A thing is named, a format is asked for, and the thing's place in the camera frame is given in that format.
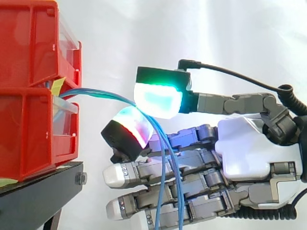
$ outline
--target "red storage bin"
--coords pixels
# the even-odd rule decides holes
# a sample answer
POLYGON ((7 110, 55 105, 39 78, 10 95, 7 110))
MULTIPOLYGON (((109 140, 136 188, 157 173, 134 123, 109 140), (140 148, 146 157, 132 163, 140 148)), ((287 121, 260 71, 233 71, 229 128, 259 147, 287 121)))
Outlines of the red storage bin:
POLYGON ((81 43, 52 0, 0 1, 0 87, 81 86, 81 43))
POLYGON ((0 88, 0 178, 18 181, 78 156, 78 106, 43 88, 0 88))

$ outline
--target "green light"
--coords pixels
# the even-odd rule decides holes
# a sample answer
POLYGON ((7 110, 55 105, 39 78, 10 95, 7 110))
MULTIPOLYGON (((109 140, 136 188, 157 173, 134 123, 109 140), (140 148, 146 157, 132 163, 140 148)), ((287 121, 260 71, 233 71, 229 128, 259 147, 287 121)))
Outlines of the green light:
POLYGON ((139 109, 150 116, 170 119, 180 109, 182 92, 167 85, 136 83, 134 101, 139 109))

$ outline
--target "black metal frame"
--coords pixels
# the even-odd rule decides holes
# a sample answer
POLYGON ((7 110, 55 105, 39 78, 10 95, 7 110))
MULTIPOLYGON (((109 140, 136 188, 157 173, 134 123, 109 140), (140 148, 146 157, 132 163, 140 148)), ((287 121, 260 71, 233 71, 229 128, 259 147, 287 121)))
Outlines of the black metal frame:
POLYGON ((81 190, 83 162, 68 162, 61 169, 23 183, 0 188, 0 229, 56 230, 62 207, 81 190))

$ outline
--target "clear plastic insert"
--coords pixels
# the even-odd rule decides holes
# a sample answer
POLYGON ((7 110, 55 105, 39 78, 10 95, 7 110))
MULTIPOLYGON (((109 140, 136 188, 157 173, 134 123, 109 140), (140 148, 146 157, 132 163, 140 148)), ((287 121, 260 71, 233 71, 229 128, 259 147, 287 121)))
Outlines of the clear plastic insert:
POLYGON ((53 135, 71 136, 71 115, 77 113, 77 106, 53 96, 53 135))
POLYGON ((62 55, 73 66, 73 51, 79 49, 78 40, 70 31, 66 21, 60 14, 59 20, 59 47, 62 55))

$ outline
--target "white fingertip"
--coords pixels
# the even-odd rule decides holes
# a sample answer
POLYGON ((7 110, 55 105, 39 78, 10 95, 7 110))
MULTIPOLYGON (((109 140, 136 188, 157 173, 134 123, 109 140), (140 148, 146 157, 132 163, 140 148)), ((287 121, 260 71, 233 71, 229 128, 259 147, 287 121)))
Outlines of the white fingertip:
POLYGON ((125 176, 119 163, 113 164, 103 172, 105 183, 110 188, 121 188, 125 184, 125 176))
POLYGON ((118 199, 111 200, 106 205, 106 215, 111 220, 122 220, 118 199))
POLYGON ((130 218, 131 229, 149 230, 145 211, 138 212, 130 218))

